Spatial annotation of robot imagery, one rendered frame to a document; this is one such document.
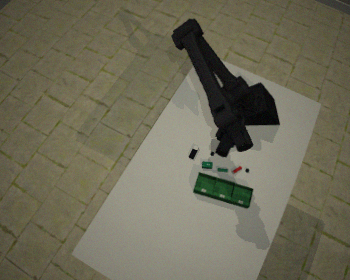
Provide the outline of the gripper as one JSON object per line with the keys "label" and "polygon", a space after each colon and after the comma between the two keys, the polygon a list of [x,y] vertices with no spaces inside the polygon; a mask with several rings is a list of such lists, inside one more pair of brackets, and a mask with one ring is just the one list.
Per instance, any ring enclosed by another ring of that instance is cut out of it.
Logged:
{"label": "gripper", "polygon": [[219,137],[220,137],[220,134],[221,134],[221,131],[222,131],[222,130],[219,128],[218,131],[217,131],[217,133],[216,133],[216,135],[215,135],[215,137],[217,137],[217,140],[218,140],[218,141],[221,141],[221,139],[219,138]]}

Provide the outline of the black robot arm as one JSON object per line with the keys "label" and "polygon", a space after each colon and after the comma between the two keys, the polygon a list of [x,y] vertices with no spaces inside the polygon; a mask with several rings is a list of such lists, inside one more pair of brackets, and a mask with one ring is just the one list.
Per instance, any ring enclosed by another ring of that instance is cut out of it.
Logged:
{"label": "black robot arm", "polygon": [[[175,46],[179,50],[186,49],[206,92],[214,123],[222,130],[219,137],[221,141],[215,153],[227,157],[232,144],[235,144],[238,152],[252,148],[253,143],[245,127],[245,119],[238,107],[255,112],[262,96],[253,93],[241,75],[236,78],[226,68],[202,36],[204,33],[196,19],[188,19],[173,33],[171,37]],[[224,88],[220,86],[214,73]]]}

